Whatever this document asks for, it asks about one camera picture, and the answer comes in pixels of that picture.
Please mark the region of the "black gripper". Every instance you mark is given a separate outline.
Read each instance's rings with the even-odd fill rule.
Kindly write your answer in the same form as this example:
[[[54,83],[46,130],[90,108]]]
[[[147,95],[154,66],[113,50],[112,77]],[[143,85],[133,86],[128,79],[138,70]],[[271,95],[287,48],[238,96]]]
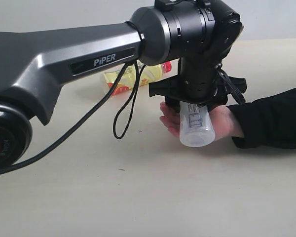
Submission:
[[[195,78],[194,81],[175,75],[148,86],[149,97],[165,97],[169,108],[179,109],[182,101],[207,106],[209,112],[218,106],[225,106],[229,94],[238,104],[244,104],[246,100],[243,94],[246,90],[245,78],[229,77],[224,71],[214,72],[213,78]]]

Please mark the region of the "black sleeved forearm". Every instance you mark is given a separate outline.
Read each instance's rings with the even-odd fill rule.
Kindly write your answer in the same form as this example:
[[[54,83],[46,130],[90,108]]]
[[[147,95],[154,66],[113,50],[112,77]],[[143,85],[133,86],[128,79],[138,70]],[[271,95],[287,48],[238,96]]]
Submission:
[[[243,137],[232,136],[236,147],[296,149],[296,87],[228,108],[243,132]]]

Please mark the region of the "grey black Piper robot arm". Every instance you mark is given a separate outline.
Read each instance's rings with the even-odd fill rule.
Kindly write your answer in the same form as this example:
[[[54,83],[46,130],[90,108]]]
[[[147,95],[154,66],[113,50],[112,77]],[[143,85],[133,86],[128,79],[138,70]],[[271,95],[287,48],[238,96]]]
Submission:
[[[31,118],[48,124],[65,84],[117,65],[178,60],[176,76],[149,86],[150,96],[164,96],[172,107],[184,101],[214,108],[226,104],[228,95],[244,104],[245,79],[222,69],[242,30],[240,15],[221,0],[157,0],[120,24],[0,32],[0,175],[42,159],[109,98],[52,145],[20,162],[32,139]]]

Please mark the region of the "open bare human hand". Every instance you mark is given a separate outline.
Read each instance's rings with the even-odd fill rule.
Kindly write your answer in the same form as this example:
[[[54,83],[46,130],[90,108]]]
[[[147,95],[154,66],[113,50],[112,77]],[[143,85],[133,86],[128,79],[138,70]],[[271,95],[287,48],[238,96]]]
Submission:
[[[165,102],[160,103],[160,110],[163,115],[160,117],[161,122],[166,126],[168,131],[175,137],[179,138],[180,116],[172,108],[168,107]],[[227,137],[244,138],[244,132],[235,115],[226,106],[218,106],[209,112],[210,119],[215,131],[215,140],[218,141]]]

